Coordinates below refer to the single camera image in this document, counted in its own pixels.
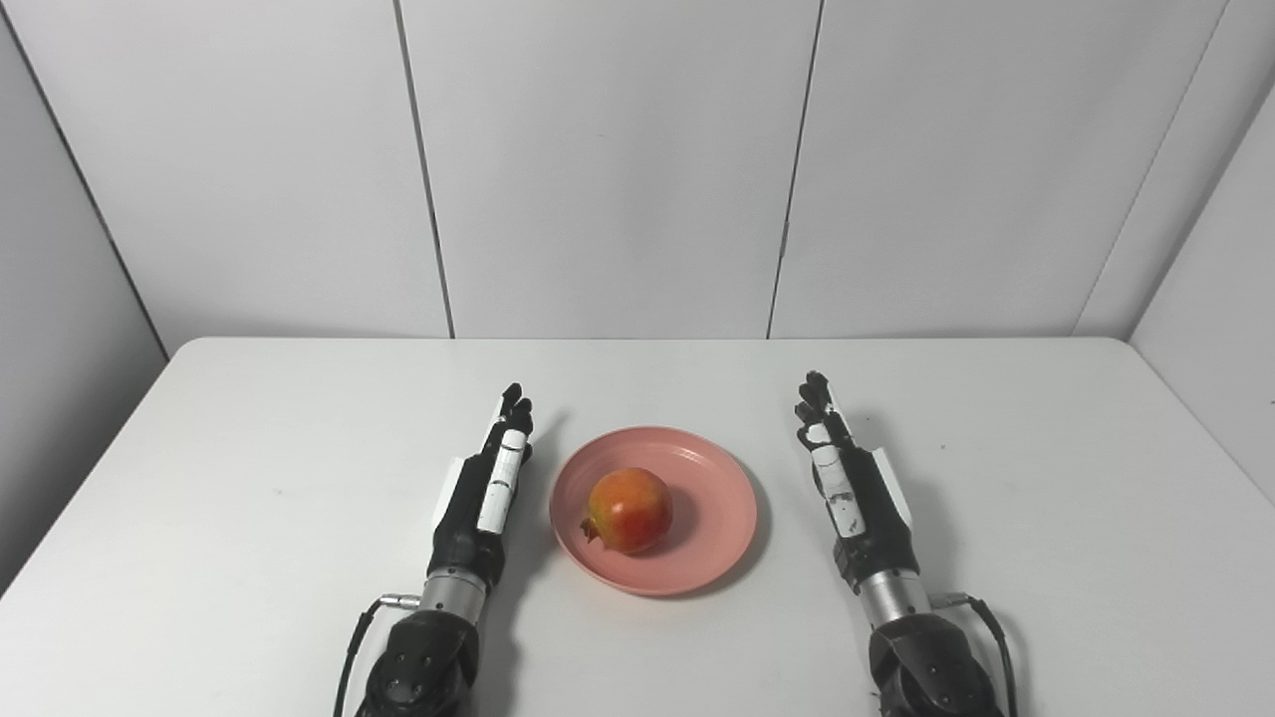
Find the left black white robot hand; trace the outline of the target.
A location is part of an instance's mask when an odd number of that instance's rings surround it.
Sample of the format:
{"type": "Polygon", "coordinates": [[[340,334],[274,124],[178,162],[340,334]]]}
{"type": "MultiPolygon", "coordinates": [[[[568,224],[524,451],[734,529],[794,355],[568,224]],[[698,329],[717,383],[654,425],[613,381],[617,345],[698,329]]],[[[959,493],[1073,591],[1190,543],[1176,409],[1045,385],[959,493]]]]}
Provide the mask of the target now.
{"type": "Polygon", "coordinates": [[[519,381],[502,390],[478,453],[465,458],[439,526],[427,574],[470,575],[492,591],[504,575],[504,531],[532,453],[532,401],[519,381]]]}

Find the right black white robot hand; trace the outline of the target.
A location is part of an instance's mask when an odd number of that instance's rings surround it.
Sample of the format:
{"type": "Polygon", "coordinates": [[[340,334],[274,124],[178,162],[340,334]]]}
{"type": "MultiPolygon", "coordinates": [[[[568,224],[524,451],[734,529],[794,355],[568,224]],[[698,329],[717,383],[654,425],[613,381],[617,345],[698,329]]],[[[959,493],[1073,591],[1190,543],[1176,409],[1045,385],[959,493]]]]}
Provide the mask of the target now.
{"type": "Polygon", "coordinates": [[[884,447],[866,449],[822,373],[798,387],[797,438],[810,453],[812,480],[835,529],[834,563],[853,595],[875,575],[919,575],[912,512],[884,447]]]}

